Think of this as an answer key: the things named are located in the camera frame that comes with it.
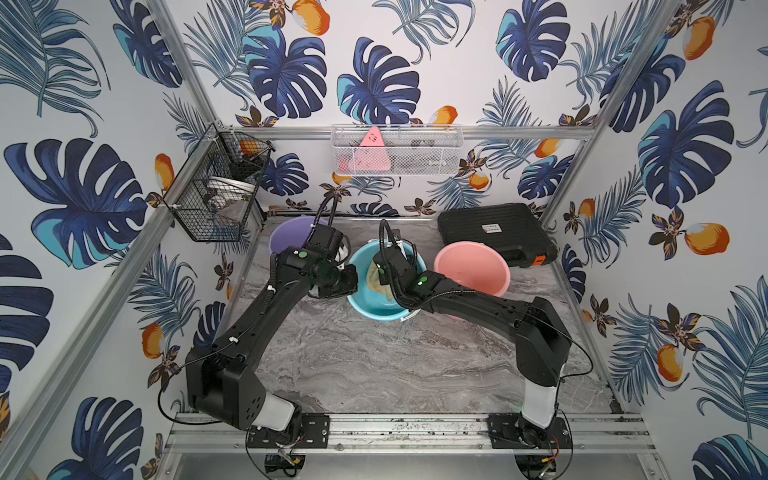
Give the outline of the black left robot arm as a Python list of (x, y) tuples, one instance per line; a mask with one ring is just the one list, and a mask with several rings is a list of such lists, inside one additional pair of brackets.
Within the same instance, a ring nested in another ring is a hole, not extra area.
[(356, 269), (341, 266), (344, 241), (341, 231), (320, 223), (303, 245), (271, 256), (268, 280), (256, 299), (228, 330), (186, 357), (188, 402), (195, 410), (240, 430), (297, 431), (299, 407), (268, 392), (256, 370), (280, 326), (311, 291), (321, 299), (357, 291)]

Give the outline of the teal plastic bucket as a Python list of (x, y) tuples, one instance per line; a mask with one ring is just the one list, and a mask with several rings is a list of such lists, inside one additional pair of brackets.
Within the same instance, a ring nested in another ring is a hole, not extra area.
[(410, 311), (384, 295), (371, 292), (366, 285), (366, 274), (374, 256), (379, 252), (379, 242), (370, 240), (358, 249), (349, 261), (357, 272), (357, 291), (347, 297), (352, 307), (364, 317), (376, 321), (405, 321), (414, 317), (418, 310)]

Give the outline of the yellow cleaning cloth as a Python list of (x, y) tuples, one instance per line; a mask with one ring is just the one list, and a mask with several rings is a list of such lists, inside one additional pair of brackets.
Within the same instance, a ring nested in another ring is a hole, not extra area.
[(381, 269), (375, 262), (370, 263), (366, 274), (366, 285), (371, 292), (384, 295), (388, 301), (394, 300), (391, 286), (382, 282)]

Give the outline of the pink plastic bucket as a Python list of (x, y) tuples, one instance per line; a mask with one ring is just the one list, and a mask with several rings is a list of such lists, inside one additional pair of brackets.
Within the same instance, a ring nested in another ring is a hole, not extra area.
[(461, 241), (442, 248), (434, 270), (456, 283), (494, 296), (503, 296), (511, 281), (510, 267), (503, 257), (482, 243)]

